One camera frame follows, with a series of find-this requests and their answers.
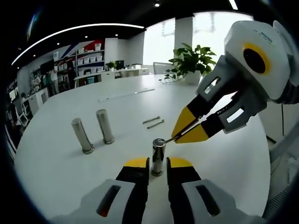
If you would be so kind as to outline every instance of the computer monitor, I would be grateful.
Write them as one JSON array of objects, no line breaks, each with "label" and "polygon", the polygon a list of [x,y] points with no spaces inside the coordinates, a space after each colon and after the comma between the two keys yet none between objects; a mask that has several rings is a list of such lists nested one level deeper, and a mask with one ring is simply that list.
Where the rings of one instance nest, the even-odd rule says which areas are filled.
[{"label": "computer monitor", "polygon": [[116,69],[117,70],[125,68],[125,61],[124,60],[115,61],[115,63],[116,63]]}]

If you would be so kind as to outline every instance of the plant pot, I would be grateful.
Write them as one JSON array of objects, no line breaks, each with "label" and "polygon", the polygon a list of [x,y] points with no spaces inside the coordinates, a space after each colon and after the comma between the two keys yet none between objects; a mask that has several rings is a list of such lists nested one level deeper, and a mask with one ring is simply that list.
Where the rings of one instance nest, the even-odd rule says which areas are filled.
[{"label": "plant pot", "polygon": [[185,77],[185,82],[188,85],[198,85],[200,81],[201,73],[200,71],[189,72]]}]

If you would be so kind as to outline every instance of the window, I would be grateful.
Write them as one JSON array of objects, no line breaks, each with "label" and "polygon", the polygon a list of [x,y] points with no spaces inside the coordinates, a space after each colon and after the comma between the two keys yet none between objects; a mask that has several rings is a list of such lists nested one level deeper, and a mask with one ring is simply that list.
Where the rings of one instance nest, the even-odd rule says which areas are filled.
[{"label": "window", "polygon": [[173,58],[175,19],[148,27],[144,34],[143,64],[168,63]]},{"label": "window", "polygon": [[192,46],[211,47],[218,61],[224,55],[224,38],[232,24],[240,20],[253,20],[250,15],[232,12],[202,12],[194,14]]}]

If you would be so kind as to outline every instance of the yellow circle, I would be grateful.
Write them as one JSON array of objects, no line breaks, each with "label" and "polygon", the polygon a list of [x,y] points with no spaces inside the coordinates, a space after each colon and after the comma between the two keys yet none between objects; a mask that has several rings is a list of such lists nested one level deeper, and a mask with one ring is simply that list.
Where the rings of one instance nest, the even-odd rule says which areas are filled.
[{"label": "yellow circle", "polygon": [[265,52],[259,46],[256,46],[252,43],[244,43],[243,52],[246,49],[254,50],[256,53],[258,53],[261,56],[261,58],[263,59],[263,62],[265,63],[266,69],[265,69],[264,73],[262,73],[262,74],[260,73],[260,74],[261,75],[267,75],[270,72],[271,62],[268,59],[268,57],[266,56]]}]

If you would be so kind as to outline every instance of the stainless steel cylinder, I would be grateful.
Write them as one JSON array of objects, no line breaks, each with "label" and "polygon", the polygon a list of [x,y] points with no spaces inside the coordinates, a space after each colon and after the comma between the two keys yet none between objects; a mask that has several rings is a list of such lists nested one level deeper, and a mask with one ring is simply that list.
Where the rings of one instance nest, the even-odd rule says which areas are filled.
[{"label": "stainless steel cylinder", "polygon": [[90,154],[94,151],[93,144],[90,143],[88,140],[88,137],[86,135],[86,132],[84,130],[84,127],[82,125],[82,121],[80,118],[75,118],[71,125],[74,129],[74,132],[76,134],[76,137],[78,138],[80,145],[82,146],[82,151],[85,154]]},{"label": "stainless steel cylinder", "polygon": [[111,132],[107,111],[105,109],[98,110],[96,115],[104,137],[104,143],[107,145],[112,144],[115,141],[115,138]]},{"label": "stainless steel cylinder", "polygon": [[160,176],[163,173],[162,166],[166,149],[164,139],[155,139],[153,141],[153,163],[150,172],[154,176]]}]

